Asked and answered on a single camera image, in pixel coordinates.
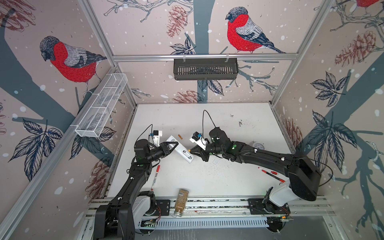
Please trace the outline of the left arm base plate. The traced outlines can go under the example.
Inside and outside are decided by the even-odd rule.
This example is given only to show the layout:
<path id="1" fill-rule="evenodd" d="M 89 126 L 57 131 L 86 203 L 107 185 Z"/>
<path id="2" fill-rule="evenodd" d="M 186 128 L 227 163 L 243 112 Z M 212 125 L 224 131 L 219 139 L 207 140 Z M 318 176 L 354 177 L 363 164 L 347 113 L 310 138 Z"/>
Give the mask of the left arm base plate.
<path id="1" fill-rule="evenodd" d="M 171 201 L 170 200 L 156 200 L 151 203 L 149 210 L 145 213 L 146 216 L 169 216 Z"/>

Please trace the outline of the aluminium frame rail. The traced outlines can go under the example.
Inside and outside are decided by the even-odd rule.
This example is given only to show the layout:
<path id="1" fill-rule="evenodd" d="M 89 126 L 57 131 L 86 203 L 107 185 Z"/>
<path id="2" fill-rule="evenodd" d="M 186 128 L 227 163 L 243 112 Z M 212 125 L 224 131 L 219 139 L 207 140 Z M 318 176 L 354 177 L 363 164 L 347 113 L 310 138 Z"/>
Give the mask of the aluminium frame rail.
<path id="1" fill-rule="evenodd" d="M 293 61 L 299 54 L 207 54 L 207 55 L 115 55 L 112 59 L 116 63 L 126 62 L 160 62 L 173 61 L 175 59 L 238 59 L 240 61 Z"/>

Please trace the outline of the glass spice jar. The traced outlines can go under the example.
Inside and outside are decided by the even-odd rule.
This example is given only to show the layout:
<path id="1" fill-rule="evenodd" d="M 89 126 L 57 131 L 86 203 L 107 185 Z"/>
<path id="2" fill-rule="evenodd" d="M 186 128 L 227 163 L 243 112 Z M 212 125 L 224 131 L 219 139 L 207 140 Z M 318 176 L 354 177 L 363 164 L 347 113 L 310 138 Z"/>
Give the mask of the glass spice jar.
<path id="1" fill-rule="evenodd" d="M 175 202 L 175 210 L 174 210 L 174 216 L 181 217 L 184 213 L 184 210 L 186 208 L 186 204 L 188 201 L 189 191 L 180 189 L 178 193 L 177 200 Z"/>

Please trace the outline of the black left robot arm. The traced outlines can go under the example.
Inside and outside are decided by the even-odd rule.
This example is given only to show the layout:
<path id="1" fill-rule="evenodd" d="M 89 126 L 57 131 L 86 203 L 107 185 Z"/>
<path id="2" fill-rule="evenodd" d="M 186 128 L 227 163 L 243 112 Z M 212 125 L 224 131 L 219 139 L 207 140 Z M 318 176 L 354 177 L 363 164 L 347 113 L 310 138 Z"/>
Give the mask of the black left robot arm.
<path id="1" fill-rule="evenodd" d="M 139 225 L 142 217 L 149 210 L 155 210 L 156 197 L 154 192 L 140 190 L 151 175 L 152 162 L 170 155 L 178 142 L 163 142 L 157 147 L 148 140 L 135 142 L 135 156 L 129 169 L 129 176 L 122 189 L 108 205 L 101 205 L 95 216 L 94 240 L 101 240 L 106 233 L 117 229 L 116 236 L 123 240 L 133 240 L 140 234 Z"/>

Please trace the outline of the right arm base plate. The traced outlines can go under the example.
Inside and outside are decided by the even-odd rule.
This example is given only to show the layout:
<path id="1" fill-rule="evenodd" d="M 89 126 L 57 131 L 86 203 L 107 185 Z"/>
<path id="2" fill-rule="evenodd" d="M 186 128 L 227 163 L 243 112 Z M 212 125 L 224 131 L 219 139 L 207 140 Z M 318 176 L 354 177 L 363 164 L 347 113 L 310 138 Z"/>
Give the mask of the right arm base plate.
<path id="1" fill-rule="evenodd" d="M 288 204 L 279 207 L 270 201 L 261 198 L 248 199 L 248 209 L 251 215 L 290 215 Z"/>

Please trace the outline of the red marker pen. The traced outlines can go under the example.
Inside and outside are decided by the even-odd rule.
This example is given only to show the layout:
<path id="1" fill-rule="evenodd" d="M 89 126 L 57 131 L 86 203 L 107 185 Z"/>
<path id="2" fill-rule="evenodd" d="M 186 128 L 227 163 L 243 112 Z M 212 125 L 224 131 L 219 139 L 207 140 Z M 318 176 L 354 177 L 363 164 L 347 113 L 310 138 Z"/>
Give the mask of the red marker pen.
<path id="1" fill-rule="evenodd" d="M 156 180 L 157 180 L 157 177 L 158 177 L 160 168 L 161 168 L 161 166 L 160 166 L 160 165 L 157 165 L 156 174 L 155 174 L 155 177 L 154 177 L 154 180 L 153 180 L 153 184 L 152 184 L 152 187 L 151 187 L 151 191 L 154 190 L 154 187 L 155 187 L 155 184 L 156 184 Z"/>

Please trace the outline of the small white alarm clock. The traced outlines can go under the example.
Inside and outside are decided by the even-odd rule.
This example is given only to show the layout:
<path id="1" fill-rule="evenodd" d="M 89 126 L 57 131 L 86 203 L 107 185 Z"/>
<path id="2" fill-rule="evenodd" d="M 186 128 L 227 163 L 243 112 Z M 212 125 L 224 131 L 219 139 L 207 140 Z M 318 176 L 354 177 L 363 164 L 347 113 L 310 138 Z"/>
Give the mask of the small white alarm clock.
<path id="1" fill-rule="evenodd" d="M 258 143 L 258 142 L 254 142 L 253 143 L 253 147 L 256 148 L 256 149 L 259 149 L 259 150 L 265 150 L 264 145 L 261 144 L 261 143 Z"/>

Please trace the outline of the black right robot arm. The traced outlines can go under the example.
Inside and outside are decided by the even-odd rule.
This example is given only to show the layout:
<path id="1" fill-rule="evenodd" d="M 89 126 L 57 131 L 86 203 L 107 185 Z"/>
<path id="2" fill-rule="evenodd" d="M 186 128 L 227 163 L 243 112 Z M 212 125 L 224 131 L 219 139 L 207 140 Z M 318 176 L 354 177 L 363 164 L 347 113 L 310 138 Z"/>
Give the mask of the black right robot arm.
<path id="1" fill-rule="evenodd" d="M 202 134 L 193 133 L 190 140 L 195 147 L 190 153 L 205 162 L 209 161 L 210 156 L 220 156 L 231 162 L 266 168 L 288 178 L 278 188 L 267 190 L 258 211 L 272 214 L 279 209 L 285 210 L 290 201 L 302 199 L 313 202 L 317 199 L 321 173 L 310 159 L 260 150 L 246 143 L 231 141 L 219 127 L 211 130 L 209 136 L 205 139 Z"/>

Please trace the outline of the red black pen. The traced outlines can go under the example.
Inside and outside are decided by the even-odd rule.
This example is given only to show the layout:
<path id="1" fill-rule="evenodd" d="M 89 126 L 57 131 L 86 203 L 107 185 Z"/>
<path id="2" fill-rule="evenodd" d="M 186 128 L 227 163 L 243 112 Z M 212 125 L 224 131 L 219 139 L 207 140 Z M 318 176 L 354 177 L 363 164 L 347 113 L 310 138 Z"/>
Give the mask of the red black pen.
<path id="1" fill-rule="evenodd" d="M 275 176 L 274 174 L 269 173 L 269 172 L 267 172 L 267 171 L 265 171 L 265 170 L 262 170 L 262 172 L 265 173 L 265 174 L 267 174 L 268 176 L 270 176 L 270 177 L 272 177 L 272 178 L 278 180 L 280 183 L 285 183 L 285 182 L 286 182 L 285 180 L 280 179 L 280 178 L 278 178 L 277 176 Z"/>
<path id="2" fill-rule="evenodd" d="M 272 175 L 275 175 L 275 176 L 278 175 L 278 173 L 275 172 L 275 171 L 271 171 L 271 170 L 268 170 L 268 169 L 265 169 L 265 168 L 262 168 L 262 167 L 259 167 L 259 169 L 261 169 L 262 172 L 265 172 L 265 173 L 269 173 L 269 174 L 272 174 Z"/>

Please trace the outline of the black wall basket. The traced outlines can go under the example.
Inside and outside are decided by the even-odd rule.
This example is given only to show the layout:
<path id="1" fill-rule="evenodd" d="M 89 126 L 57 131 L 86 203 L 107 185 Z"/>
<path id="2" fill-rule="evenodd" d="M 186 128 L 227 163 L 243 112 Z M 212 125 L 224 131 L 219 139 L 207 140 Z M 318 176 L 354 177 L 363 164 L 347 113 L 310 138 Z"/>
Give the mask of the black wall basket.
<path id="1" fill-rule="evenodd" d="M 177 81 L 234 80 L 238 73 L 236 58 L 174 60 L 174 78 Z"/>

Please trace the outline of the white remote control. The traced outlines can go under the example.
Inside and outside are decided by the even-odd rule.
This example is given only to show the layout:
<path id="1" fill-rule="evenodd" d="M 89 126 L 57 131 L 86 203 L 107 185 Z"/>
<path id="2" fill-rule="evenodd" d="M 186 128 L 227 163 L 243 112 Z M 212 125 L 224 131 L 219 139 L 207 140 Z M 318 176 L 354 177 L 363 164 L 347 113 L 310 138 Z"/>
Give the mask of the white remote control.
<path id="1" fill-rule="evenodd" d="M 194 159 L 194 156 L 187 150 L 175 137 L 170 136 L 167 139 L 167 142 L 176 142 L 178 145 L 175 148 L 175 151 L 188 163 L 191 163 Z"/>

